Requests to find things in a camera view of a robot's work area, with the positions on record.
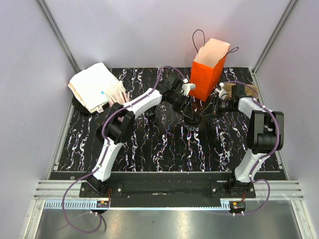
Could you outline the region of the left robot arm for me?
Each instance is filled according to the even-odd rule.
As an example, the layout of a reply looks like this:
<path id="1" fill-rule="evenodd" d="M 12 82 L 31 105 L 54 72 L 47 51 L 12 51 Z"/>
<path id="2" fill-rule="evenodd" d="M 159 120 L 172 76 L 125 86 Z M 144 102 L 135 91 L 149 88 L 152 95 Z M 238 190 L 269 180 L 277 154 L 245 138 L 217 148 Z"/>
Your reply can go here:
<path id="1" fill-rule="evenodd" d="M 173 110 L 183 115 L 188 127 L 197 127 L 201 116 L 192 111 L 190 91 L 196 88 L 188 79 L 180 79 L 171 74 L 162 82 L 156 81 L 153 88 L 128 103 L 114 103 L 102 127 L 101 134 L 104 144 L 98 162 L 92 172 L 87 175 L 90 191 L 96 197 L 103 197 L 108 190 L 106 181 L 111 176 L 111 170 L 116 156 L 131 139 L 134 124 L 141 114 L 155 109 L 157 105 L 167 102 Z"/>

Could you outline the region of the black coffee cup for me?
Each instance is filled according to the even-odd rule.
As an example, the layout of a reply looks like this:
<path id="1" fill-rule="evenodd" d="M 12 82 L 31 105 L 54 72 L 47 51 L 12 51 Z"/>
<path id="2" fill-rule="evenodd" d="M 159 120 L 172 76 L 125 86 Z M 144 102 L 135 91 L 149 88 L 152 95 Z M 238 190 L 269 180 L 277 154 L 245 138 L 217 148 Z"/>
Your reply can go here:
<path id="1" fill-rule="evenodd" d="M 198 130 L 197 126 L 187 126 L 186 128 L 187 128 L 188 131 L 196 131 L 196 130 Z"/>
<path id="2" fill-rule="evenodd" d="M 146 110 L 144 112 L 144 114 L 145 114 L 146 117 L 149 117 L 149 118 L 155 117 L 156 116 L 156 110 L 157 110 L 157 107 L 154 106 L 154 107 L 151 107 L 148 110 Z"/>

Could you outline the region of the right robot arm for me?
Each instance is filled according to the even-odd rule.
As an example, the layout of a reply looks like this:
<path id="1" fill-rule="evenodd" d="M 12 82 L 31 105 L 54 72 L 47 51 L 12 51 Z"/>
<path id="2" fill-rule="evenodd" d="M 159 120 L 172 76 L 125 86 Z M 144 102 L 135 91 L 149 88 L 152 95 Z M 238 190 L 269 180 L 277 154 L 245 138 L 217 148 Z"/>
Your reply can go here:
<path id="1" fill-rule="evenodd" d="M 204 117 L 221 117 L 226 112 L 241 112 L 249 119 L 247 151 L 240 164 L 221 187 L 231 197 L 251 190 L 254 176 L 262 164 L 284 144 L 284 114 L 272 111 L 258 101 L 259 91 L 245 83 L 220 83 L 202 112 Z"/>

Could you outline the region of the orange paper bag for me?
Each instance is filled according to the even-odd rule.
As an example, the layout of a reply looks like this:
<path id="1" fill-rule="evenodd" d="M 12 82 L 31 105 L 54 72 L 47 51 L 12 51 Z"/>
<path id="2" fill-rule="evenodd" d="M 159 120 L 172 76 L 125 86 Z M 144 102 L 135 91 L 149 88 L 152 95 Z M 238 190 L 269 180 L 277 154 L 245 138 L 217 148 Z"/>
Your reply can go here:
<path id="1" fill-rule="evenodd" d="M 195 89 L 189 94 L 205 102 L 220 80 L 227 56 L 236 52 L 239 47 L 231 49 L 230 44 L 222 40 L 203 38 L 203 46 L 196 48 L 196 56 L 192 62 L 190 82 L 195 84 Z"/>

